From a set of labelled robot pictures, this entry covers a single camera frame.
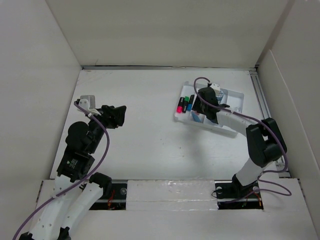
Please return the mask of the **green cap black highlighter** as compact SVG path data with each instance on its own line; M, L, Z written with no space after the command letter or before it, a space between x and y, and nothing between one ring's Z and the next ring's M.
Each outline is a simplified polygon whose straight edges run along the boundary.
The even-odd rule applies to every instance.
M183 106L182 106L182 112L183 113L187 112L188 104L189 104L189 97L185 96L184 100L183 100Z

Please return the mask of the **blue cap black highlighter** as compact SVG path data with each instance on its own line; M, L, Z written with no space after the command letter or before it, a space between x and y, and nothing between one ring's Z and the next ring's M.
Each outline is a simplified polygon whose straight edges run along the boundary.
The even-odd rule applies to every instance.
M194 98L195 98L195 95L192 94L190 97L189 97L189 101L188 101L188 105L187 105L187 111L191 111L192 110L192 106L193 106L193 102L194 102Z

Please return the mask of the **blue translucent eraser case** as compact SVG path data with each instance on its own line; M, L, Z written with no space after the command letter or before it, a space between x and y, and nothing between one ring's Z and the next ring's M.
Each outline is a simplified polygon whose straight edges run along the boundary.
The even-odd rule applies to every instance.
M201 118L201 116L199 114L197 114L196 112L192 111L191 112L191 117L193 119L194 122L196 123L203 123L203 119Z

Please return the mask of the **pink cap black highlighter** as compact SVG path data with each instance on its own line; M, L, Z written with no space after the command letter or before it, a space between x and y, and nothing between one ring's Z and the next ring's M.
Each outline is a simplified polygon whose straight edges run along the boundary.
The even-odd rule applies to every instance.
M185 98L184 98L184 97L180 97L180 98L179 98L179 102L178 102L177 108L176 108L176 112L177 112L178 114L182 113L182 111L183 111L184 101L185 101Z

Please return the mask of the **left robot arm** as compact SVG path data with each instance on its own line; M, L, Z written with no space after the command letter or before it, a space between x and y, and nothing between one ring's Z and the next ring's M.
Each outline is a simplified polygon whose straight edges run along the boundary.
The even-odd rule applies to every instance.
M124 124L127 108L103 105L99 109L85 110L78 100L74 105L90 121L78 121L69 127L52 196L27 218L30 220L42 212L34 227L25 233L17 231L15 240L70 240L93 204L111 194L112 179L92 168L95 161L92 155L102 137L109 136L107 129Z

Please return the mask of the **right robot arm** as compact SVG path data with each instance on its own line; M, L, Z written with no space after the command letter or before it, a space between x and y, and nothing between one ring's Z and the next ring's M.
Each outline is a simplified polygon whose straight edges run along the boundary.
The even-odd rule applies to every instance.
M273 118L256 119L218 103L216 92L210 86L195 90L193 111L205 115L209 120L231 128L246 137L248 160L236 172L231 182L216 185L213 197L233 203L262 192L257 182L268 173L267 167L281 157L286 157L287 147L277 122Z

